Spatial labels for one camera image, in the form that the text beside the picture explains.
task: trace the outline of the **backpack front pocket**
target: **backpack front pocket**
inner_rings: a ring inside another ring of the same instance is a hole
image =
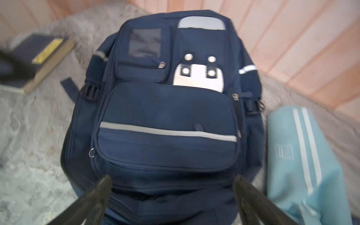
[[[163,82],[170,68],[170,28],[164,20],[124,26],[116,76],[125,81]]]

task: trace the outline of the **white reflective patch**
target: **white reflective patch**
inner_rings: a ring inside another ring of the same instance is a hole
[[[244,66],[242,69],[239,69],[239,74],[244,74],[252,70],[257,70],[255,65]]]
[[[207,78],[206,65],[192,64],[190,68],[190,77],[181,75],[181,64],[175,70],[173,85],[200,87],[211,89],[222,93],[224,89],[224,79],[221,69],[216,69],[216,78]]]
[[[207,30],[226,30],[225,24],[219,18],[191,16],[182,18],[178,28],[201,28]]]
[[[93,55],[100,57],[104,62],[108,61],[108,58],[103,51],[96,51],[93,53]]]

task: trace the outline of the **dark strap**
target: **dark strap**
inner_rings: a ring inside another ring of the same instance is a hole
[[[67,95],[71,98],[71,100],[75,103],[77,97],[79,96],[79,88],[75,85],[74,81],[68,77],[61,81],[61,85],[64,88]]]

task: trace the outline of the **backpack strap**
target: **backpack strap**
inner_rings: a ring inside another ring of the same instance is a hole
[[[118,33],[108,36],[101,46],[94,52],[90,60],[89,67],[86,70],[85,84],[81,90],[77,88],[70,77],[61,81],[62,87],[73,102],[76,102],[79,93],[88,100],[96,101],[98,99],[106,62],[108,61],[108,56],[117,34]]]

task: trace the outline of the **wooden panel wall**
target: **wooden panel wall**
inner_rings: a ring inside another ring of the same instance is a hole
[[[0,42],[107,0],[0,0]]]
[[[261,72],[360,122],[359,0],[129,1],[151,13],[231,18]]]

